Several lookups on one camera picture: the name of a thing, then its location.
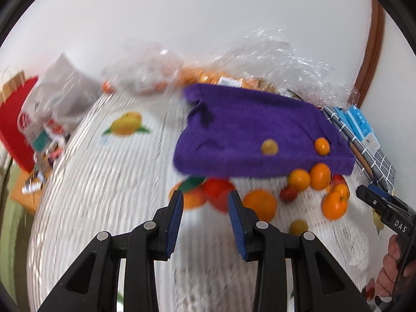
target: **tangerine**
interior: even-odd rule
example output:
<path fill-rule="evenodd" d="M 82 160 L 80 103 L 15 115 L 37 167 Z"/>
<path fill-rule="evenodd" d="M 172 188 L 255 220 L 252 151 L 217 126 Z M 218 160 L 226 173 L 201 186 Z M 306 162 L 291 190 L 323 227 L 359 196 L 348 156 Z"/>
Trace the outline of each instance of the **tangerine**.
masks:
<path fill-rule="evenodd" d="M 322 199 L 322 213 L 330 220 L 340 219 L 346 213 L 347 208 L 348 201 L 339 192 L 331 192 Z"/>
<path fill-rule="evenodd" d="M 315 190 L 325 189 L 331 182 L 331 170 L 324 163 L 315 164 L 309 171 L 311 187 Z"/>
<path fill-rule="evenodd" d="M 178 189 L 182 182 L 176 184 L 169 192 L 169 200 L 171 200 L 173 192 Z M 198 206 L 202 206 L 207 202 L 207 197 L 204 194 L 201 185 L 184 193 L 184 210 L 190 210 Z"/>
<path fill-rule="evenodd" d="M 332 191 L 339 192 L 345 200 L 349 200 L 349 189 L 347 184 L 337 184 Z"/>
<path fill-rule="evenodd" d="M 261 145 L 261 152 L 263 155 L 274 156 L 279 152 L 279 146 L 275 140 L 269 138 L 268 140 L 265 140 Z"/>
<path fill-rule="evenodd" d="M 329 151 L 331 150 L 331 147 L 329 146 L 329 142 L 326 140 L 326 138 L 323 138 L 323 137 L 320 137 L 315 141 L 314 147 L 315 147 L 316 152 L 320 156 L 328 155 Z"/>
<path fill-rule="evenodd" d="M 288 185 L 295 187 L 298 191 L 306 190 L 311 184 L 311 177 L 306 170 L 295 169 L 289 174 Z"/>
<path fill-rule="evenodd" d="M 270 222 L 276 215 L 277 201 L 273 195 L 263 189 L 249 192 L 243 199 L 243 205 L 253 209 L 259 220 Z"/>

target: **plastic bag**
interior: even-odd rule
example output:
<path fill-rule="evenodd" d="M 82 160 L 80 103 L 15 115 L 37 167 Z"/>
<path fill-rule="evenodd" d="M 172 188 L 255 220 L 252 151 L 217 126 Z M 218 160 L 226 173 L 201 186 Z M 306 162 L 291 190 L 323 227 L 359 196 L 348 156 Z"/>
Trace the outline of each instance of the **plastic bag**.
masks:
<path fill-rule="evenodd" d="M 115 91 L 141 96 L 171 90 L 183 64 L 181 58 L 159 43 L 148 43 L 106 67 L 102 75 Z"/>
<path fill-rule="evenodd" d="M 17 118 L 19 131 L 36 151 L 41 151 L 49 141 L 46 131 L 72 132 L 78 126 L 100 97 L 100 87 L 62 54 L 24 101 Z"/>
<path fill-rule="evenodd" d="M 223 45 L 201 66 L 204 68 L 182 69 L 180 82 L 224 84 L 220 78 L 225 76 L 240 81 L 240 86 L 232 85 L 235 87 L 299 97 L 319 107 L 348 108 L 358 100 L 354 86 L 326 82 L 333 68 L 296 56 L 281 30 L 261 29 L 246 36 L 241 43 Z"/>

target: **red bag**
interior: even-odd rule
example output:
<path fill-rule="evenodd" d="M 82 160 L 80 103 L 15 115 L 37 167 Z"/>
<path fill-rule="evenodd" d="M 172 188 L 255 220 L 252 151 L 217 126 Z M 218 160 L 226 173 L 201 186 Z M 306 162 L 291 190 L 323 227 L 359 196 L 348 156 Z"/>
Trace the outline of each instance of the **red bag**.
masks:
<path fill-rule="evenodd" d="M 18 165 L 29 173 L 35 166 L 33 162 L 34 151 L 17 129 L 17 118 L 24 100 L 37 80 L 37 76 L 27 80 L 0 106 L 0 140 Z"/>

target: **human hand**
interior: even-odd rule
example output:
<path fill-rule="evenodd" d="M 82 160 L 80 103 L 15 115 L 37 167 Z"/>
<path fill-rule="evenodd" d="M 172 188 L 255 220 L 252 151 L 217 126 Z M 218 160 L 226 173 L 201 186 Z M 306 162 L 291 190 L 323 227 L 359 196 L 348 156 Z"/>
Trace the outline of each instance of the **human hand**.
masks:
<path fill-rule="evenodd" d="M 401 251 L 397 243 L 397 235 L 390 237 L 388 241 L 388 254 L 383 258 L 383 268 L 379 272 L 376 281 L 376 295 L 388 297 L 393 292 L 394 282 L 399 273 L 397 261 L 400 259 Z M 410 262 L 403 271 L 403 276 L 409 277 L 416 272 L 416 260 Z"/>

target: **red tomato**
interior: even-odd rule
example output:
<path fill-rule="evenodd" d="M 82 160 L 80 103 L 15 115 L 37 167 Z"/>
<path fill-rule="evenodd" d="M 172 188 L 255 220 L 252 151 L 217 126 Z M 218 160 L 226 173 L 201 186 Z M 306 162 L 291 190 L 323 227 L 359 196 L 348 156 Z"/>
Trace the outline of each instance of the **red tomato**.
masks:
<path fill-rule="evenodd" d="M 215 200 L 221 193 L 235 189 L 236 187 L 226 179 L 208 178 L 202 184 L 202 190 L 209 200 Z"/>
<path fill-rule="evenodd" d="M 280 199 L 286 203 L 293 202 L 297 197 L 297 189 L 294 186 L 286 186 L 280 191 Z"/>
<path fill-rule="evenodd" d="M 228 196 L 230 195 L 229 191 L 222 192 L 217 198 L 209 199 L 209 202 L 215 207 L 217 210 L 221 212 L 228 212 Z"/>
<path fill-rule="evenodd" d="M 337 181 L 345 181 L 342 175 L 332 175 L 332 179 Z"/>

